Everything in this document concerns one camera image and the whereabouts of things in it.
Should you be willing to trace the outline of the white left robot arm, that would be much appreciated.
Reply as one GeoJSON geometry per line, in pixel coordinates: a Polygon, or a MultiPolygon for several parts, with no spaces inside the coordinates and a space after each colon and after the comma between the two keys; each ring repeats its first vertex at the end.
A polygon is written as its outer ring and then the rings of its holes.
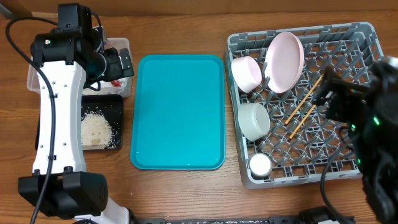
{"type": "Polygon", "coordinates": [[[109,197],[105,176],[87,171],[81,145],[83,90],[134,74],[128,49],[104,47],[96,17],[78,3],[59,5],[53,29],[37,35],[25,57],[39,74],[40,124],[32,175],[18,180],[18,191],[48,217],[132,223],[133,213],[109,197]]]}

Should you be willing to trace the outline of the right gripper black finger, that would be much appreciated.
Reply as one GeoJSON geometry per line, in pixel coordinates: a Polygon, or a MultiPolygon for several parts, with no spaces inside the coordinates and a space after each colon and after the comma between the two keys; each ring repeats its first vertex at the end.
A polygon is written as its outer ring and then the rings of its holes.
{"type": "Polygon", "coordinates": [[[316,106],[323,106],[334,94],[333,79],[323,79],[315,96],[313,97],[312,104],[316,106]]]}
{"type": "Polygon", "coordinates": [[[349,83],[341,79],[341,77],[332,69],[326,68],[323,74],[323,88],[332,90],[356,90],[360,92],[367,92],[370,90],[369,87],[349,83]]]}

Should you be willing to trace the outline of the grey bowl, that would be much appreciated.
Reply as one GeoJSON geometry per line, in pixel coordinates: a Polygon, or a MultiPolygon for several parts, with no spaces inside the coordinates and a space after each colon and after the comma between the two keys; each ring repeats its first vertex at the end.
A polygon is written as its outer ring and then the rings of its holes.
{"type": "Polygon", "coordinates": [[[246,103],[238,109],[238,124],[245,138],[255,141],[269,132],[271,121],[262,104],[246,103]]]}

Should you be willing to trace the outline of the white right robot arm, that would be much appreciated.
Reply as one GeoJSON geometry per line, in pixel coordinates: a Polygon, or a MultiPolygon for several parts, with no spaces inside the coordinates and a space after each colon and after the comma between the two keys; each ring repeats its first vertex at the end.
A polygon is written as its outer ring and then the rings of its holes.
{"type": "Polygon", "coordinates": [[[326,118],[345,124],[348,139],[331,156],[349,148],[357,158],[366,200],[381,223],[397,223],[397,58],[370,66],[369,86],[344,81],[324,70],[313,104],[329,104],[326,118]]]}

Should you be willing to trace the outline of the tissue with red wrapper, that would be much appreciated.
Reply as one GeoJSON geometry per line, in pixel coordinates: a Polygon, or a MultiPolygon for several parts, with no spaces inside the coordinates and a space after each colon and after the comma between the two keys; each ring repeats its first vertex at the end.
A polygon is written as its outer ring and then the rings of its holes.
{"type": "Polygon", "coordinates": [[[100,91],[94,91],[89,88],[83,90],[83,95],[108,95],[108,94],[119,94],[122,95],[125,91],[128,91],[128,82],[130,78],[121,78],[111,82],[100,81],[100,91]]]}

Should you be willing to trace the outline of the wooden chopstick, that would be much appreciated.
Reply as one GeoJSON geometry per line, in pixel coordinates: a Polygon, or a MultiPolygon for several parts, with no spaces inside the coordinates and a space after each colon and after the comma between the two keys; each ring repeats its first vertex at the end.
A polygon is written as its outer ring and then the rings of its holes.
{"type": "Polygon", "coordinates": [[[308,91],[308,93],[304,96],[304,98],[302,99],[302,101],[298,104],[298,106],[296,107],[296,109],[294,109],[294,111],[292,112],[292,114],[289,116],[289,118],[285,121],[284,126],[287,126],[290,122],[290,120],[294,117],[294,115],[296,114],[296,112],[300,109],[300,107],[306,102],[307,98],[312,94],[312,92],[315,90],[315,88],[318,86],[318,84],[321,82],[323,78],[323,75],[320,76],[320,78],[314,83],[314,85],[312,86],[312,88],[308,91]]]}
{"type": "Polygon", "coordinates": [[[294,131],[292,132],[292,134],[289,136],[288,138],[288,142],[290,142],[295,134],[297,133],[297,131],[302,127],[302,125],[304,124],[304,122],[307,120],[307,118],[310,116],[310,114],[312,113],[312,111],[316,108],[316,105],[313,105],[309,111],[307,112],[307,114],[304,116],[304,118],[301,120],[301,122],[298,124],[298,126],[294,129],[294,131]]]}

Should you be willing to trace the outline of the rice pile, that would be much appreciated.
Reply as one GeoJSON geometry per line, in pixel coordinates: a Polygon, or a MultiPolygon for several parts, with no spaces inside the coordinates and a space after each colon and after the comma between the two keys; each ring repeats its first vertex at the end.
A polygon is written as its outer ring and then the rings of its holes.
{"type": "Polygon", "coordinates": [[[104,114],[90,111],[81,121],[81,144],[83,150],[116,149],[117,131],[111,127],[104,114]]]}

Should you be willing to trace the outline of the white cup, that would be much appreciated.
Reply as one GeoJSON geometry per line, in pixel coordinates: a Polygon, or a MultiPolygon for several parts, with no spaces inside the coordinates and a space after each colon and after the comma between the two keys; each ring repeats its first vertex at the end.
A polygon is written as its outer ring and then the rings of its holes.
{"type": "Polygon", "coordinates": [[[249,160],[249,169],[253,176],[266,177],[272,171],[272,162],[267,155],[256,153],[249,160]]]}

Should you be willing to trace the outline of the large pink plate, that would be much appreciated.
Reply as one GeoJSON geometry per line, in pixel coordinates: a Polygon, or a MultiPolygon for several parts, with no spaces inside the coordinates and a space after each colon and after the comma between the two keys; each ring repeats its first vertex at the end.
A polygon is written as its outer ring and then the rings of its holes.
{"type": "Polygon", "coordinates": [[[290,90],[301,76],[304,51],[301,41],[291,32],[281,32],[272,40],[265,57],[265,77],[275,93],[290,90]]]}

